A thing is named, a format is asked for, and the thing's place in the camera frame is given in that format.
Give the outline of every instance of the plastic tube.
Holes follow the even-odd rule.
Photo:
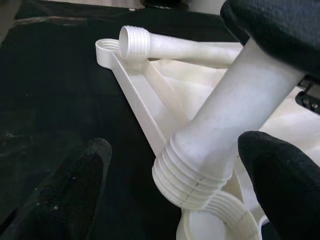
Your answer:
[[[238,49],[225,49],[205,42],[153,34],[136,26],[121,28],[119,44],[121,57],[131,63],[156,58],[225,68],[231,65],[239,54]]]
[[[185,166],[188,172],[183,177],[195,180],[194,186],[203,188],[204,180],[226,183],[232,175],[239,135],[258,130],[303,75],[267,55],[250,39],[194,119],[171,137],[162,150],[165,154],[159,154],[155,164],[183,163],[180,166]],[[161,169],[153,171],[154,179],[156,174],[156,179],[164,178]],[[171,184],[170,189],[177,185],[174,178],[167,184]],[[156,185],[163,188],[159,181]],[[183,192],[192,195],[194,186],[186,186]],[[176,188],[175,192],[180,195],[180,191]],[[187,197],[184,202],[174,202],[180,207],[184,203],[188,203]]]
[[[259,240],[260,230],[244,204],[219,191],[201,210],[182,210],[176,240]]]

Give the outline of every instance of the black glove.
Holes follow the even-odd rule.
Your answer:
[[[320,168],[297,147],[264,132],[243,133],[238,151],[280,238],[320,239]]]
[[[101,138],[73,149],[18,210],[1,240],[87,240],[111,155]]]

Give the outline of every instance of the white plastic part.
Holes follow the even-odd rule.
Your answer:
[[[176,240],[259,240],[252,214],[233,195],[219,191],[202,210],[182,210]]]
[[[142,27],[123,26],[120,35],[121,57],[130,63],[139,63],[148,58],[175,59],[186,62],[197,62],[206,66],[230,66],[238,49],[226,49],[172,36],[148,32]]]
[[[194,119],[157,156],[152,174],[158,189],[179,207],[205,207],[232,175],[238,137],[258,130],[303,75],[250,39]],[[161,163],[180,171],[158,167]]]
[[[240,48],[239,43],[210,44],[229,49]],[[191,120],[226,72],[225,69],[168,59],[149,62],[165,80],[160,82],[169,85],[178,96],[171,98],[172,92],[169,95],[158,95],[162,86],[151,86],[150,82],[155,82],[152,74],[144,74],[142,67],[132,66],[120,58],[117,54],[118,40],[101,39],[95,43],[95,47],[97,62],[113,71],[155,155],[161,152],[170,136],[181,127],[171,111],[177,106],[182,106]],[[317,136],[320,139],[320,116],[296,104],[294,97],[299,91],[296,87],[289,94],[261,130],[301,148],[320,166],[320,142],[315,141],[316,144],[311,144],[308,141],[310,136],[312,139]],[[243,199],[246,208],[252,212],[257,222],[261,223],[264,213],[257,201],[248,173],[239,159],[232,178],[222,189],[240,200]]]

